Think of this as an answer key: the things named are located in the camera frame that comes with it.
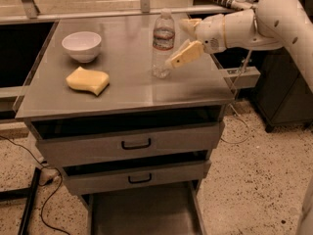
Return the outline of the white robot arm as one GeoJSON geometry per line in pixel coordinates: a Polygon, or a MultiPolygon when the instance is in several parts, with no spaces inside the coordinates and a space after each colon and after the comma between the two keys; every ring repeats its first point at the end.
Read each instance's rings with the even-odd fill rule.
{"type": "MultiPolygon", "coordinates": [[[[260,36],[287,48],[310,83],[312,22],[298,0],[259,0],[248,18],[260,36]]],[[[312,135],[256,129],[239,142],[231,133],[201,188],[208,235],[312,235],[312,135]]]]}

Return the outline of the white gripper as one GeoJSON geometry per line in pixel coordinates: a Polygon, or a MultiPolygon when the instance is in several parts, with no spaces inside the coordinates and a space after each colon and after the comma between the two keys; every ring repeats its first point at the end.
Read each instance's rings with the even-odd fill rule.
{"type": "Polygon", "coordinates": [[[226,50],[222,14],[201,19],[182,19],[180,28],[197,40],[187,39],[166,61],[167,69],[176,69],[198,59],[203,50],[207,54],[221,53],[226,50]]]}

